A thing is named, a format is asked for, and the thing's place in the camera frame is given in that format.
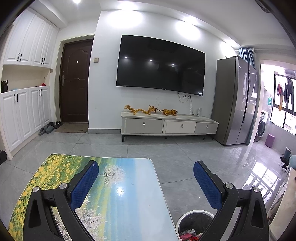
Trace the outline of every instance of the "tv stand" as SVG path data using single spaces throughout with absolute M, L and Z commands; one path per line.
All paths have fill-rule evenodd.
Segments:
M 169 115 L 122 111 L 122 142 L 126 136 L 185 136 L 215 134 L 218 122 L 196 115 Z

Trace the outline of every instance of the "washing machine door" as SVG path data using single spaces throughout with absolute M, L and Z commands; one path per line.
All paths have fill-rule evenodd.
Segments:
M 257 130 L 257 135 L 258 135 L 259 137 L 263 136 L 263 133 L 264 133 L 264 131 L 265 131 L 265 127 L 266 127 L 266 123 L 265 123 L 265 121 L 261 120 L 261 121 L 259 122 L 258 130 Z

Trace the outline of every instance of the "doorway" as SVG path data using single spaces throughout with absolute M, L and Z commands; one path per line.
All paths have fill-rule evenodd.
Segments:
M 59 104 L 62 122 L 88 123 L 88 80 L 93 39 L 64 45 Z

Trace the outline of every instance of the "ceiling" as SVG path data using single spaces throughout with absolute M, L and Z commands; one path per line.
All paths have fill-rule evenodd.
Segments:
M 49 2 L 66 21 L 99 17 L 101 10 L 126 9 L 154 12 L 177 19 L 193 16 L 192 23 L 218 36 L 233 47 L 274 48 L 296 56 L 288 35 L 271 13 L 264 12 L 255 0 L 36 0 Z

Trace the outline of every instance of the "drawer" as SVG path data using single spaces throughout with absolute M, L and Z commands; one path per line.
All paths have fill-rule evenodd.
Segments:
M 162 120 L 126 118 L 125 121 L 125 133 L 127 134 L 161 134 L 162 131 Z
M 194 134 L 215 134 L 218 123 L 196 123 Z
M 165 134 L 194 134 L 195 122 L 166 120 L 163 127 Z

